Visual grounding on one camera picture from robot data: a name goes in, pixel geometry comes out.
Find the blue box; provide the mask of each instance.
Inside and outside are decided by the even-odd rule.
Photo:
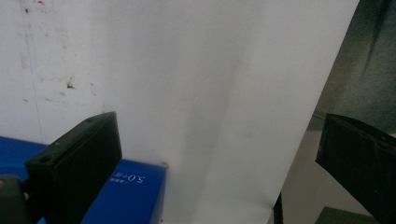
[[[0,137],[0,175],[17,175],[25,180],[28,174],[23,163],[44,147]],[[165,167],[121,160],[81,223],[159,223],[165,175]]]

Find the blue cardboard box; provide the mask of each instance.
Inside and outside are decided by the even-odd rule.
[[[28,174],[23,163],[44,147],[0,137],[0,175],[17,175],[25,180]],[[165,167],[121,160],[81,223],[159,223],[165,175]]]

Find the white wall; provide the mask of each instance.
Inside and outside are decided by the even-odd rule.
[[[263,223],[358,2],[3,0],[0,135],[117,111],[125,158],[170,163],[165,222]]]

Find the blue surface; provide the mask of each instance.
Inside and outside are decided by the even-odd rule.
[[[45,147],[0,137],[0,175],[26,179],[23,163]],[[165,174],[161,166],[121,160],[81,223],[159,223]]]

